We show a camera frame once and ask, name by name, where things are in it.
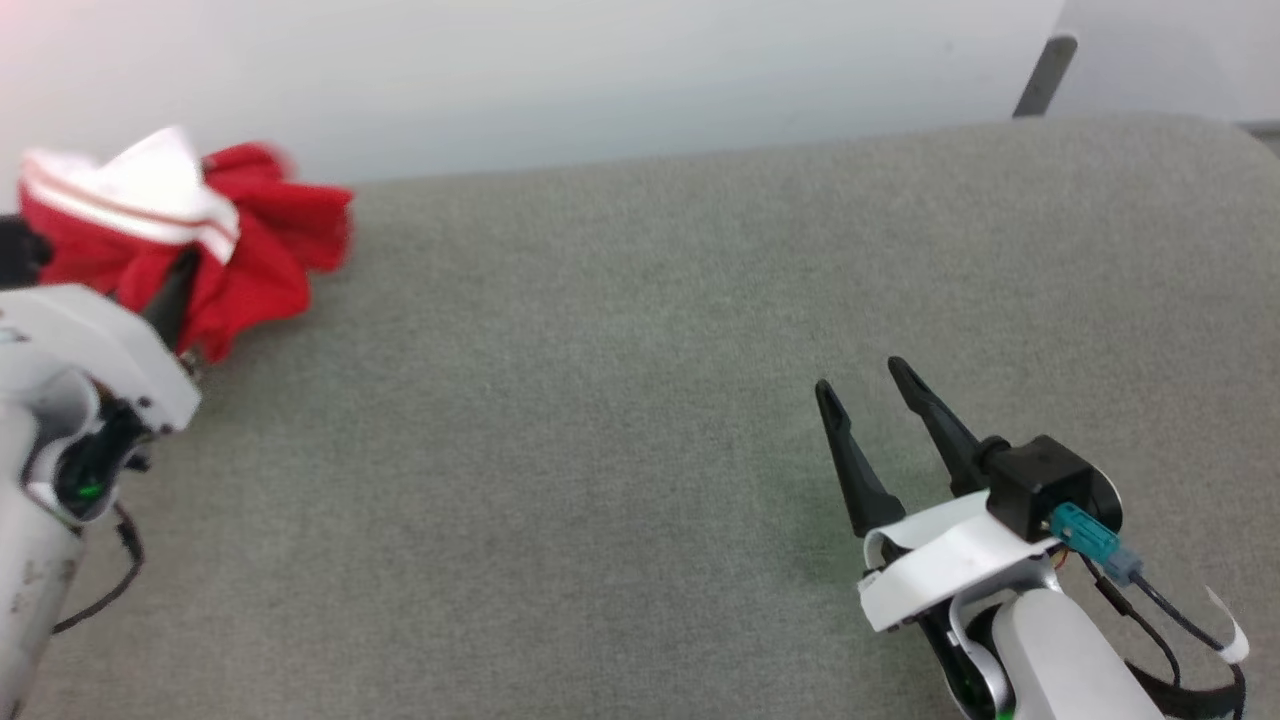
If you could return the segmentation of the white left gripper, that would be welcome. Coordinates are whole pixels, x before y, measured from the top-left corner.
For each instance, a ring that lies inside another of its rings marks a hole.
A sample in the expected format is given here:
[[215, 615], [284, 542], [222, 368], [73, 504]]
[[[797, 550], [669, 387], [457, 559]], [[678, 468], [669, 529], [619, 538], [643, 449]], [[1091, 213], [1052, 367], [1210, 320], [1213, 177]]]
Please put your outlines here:
[[3, 292], [3, 475], [22, 498], [83, 527], [147, 443], [187, 428], [209, 361], [173, 351], [201, 260], [180, 251], [140, 316], [82, 284]]

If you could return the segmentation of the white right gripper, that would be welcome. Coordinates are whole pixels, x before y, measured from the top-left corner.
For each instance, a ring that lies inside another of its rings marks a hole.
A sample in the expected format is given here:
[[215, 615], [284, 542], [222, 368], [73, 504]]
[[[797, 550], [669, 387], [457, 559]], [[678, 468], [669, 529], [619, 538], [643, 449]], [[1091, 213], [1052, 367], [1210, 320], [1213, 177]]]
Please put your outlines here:
[[835, 388], [827, 379], [815, 383], [852, 533], [865, 539], [861, 610], [874, 632], [906, 625], [923, 632], [964, 717], [1010, 719], [1015, 692], [1009, 673], [995, 651], [970, 638], [968, 623], [1029, 591], [1061, 591], [1050, 559], [1053, 542], [1024, 541], [987, 509], [992, 480], [983, 457], [1009, 442], [1001, 436], [978, 441], [905, 357], [888, 357], [887, 368], [908, 409], [925, 425], [955, 498], [905, 518], [902, 502], [854, 439]]

